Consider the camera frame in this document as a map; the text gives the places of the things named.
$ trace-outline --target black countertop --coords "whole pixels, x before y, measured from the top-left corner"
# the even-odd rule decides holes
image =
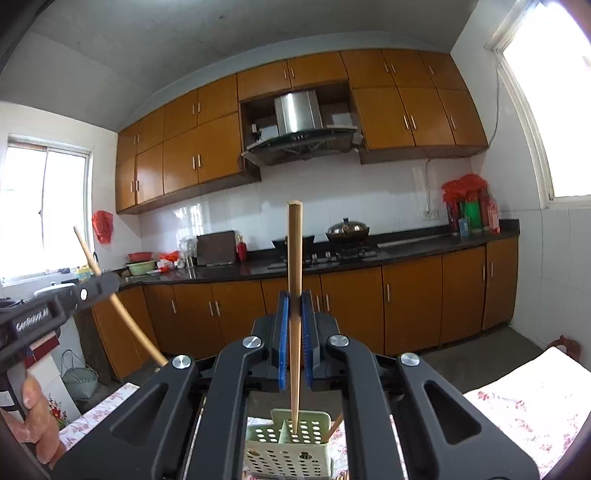
[[[304,275],[329,273],[334,271],[355,270],[358,268],[377,267],[394,262],[412,260],[414,258],[440,255],[467,248],[475,248],[494,240],[510,238],[519,235],[518,220],[505,220],[501,223],[502,231],[499,235],[472,235],[470,239],[461,240],[457,236],[443,233],[428,235],[426,238],[401,239],[401,233],[395,234],[395,245],[388,245],[376,249],[377,255],[337,263],[323,262],[318,265],[308,265],[304,268]],[[380,241],[388,242],[388,237],[381,235]],[[256,280],[259,278],[277,278],[287,276],[287,267],[269,268],[277,264],[277,257],[263,256],[244,263],[235,263],[220,267],[194,267],[173,270],[160,275],[143,275],[122,279],[120,290],[138,285],[161,285],[175,283],[214,283],[221,281]]]

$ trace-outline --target window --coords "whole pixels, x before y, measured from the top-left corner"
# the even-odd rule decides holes
[[[87,232],[89,156],[9,142],[0,170],[2,283],[86,263],[73,232]]]
[[[495,51],[525,99],[548,199],[591,195],[589,40],[560,4],[534,1]]]

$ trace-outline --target red bowl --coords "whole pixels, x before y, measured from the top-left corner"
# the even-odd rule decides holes
[[[152,252],[136,252],[134,254],[128,254],[130,263],[147,262],[152,260]]]

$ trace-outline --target green bowl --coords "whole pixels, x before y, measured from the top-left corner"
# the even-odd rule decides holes
[[[128,263],[129,273],[132,275],[146,275],[149,271],[156,268],[156,260],[149,260],[147,262]]]

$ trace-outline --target floral tablecloth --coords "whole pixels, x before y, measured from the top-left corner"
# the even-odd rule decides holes
[[[137,389],[136,385],[125,384],[64,428],[60,438],[66,449],[72,448]],[[570,446],[591,411],[591,372],[557,348],[551,348],[465,397],[533,458],[543,478]],[[272,422],[268,419],[248,418],[249,425],[269,423]],[[402,458],[393,421],[392,428]],[[348,469],[344,423],[329,440],[329,450],[336,478]],[[404,465],[402,470],[407,478]]]

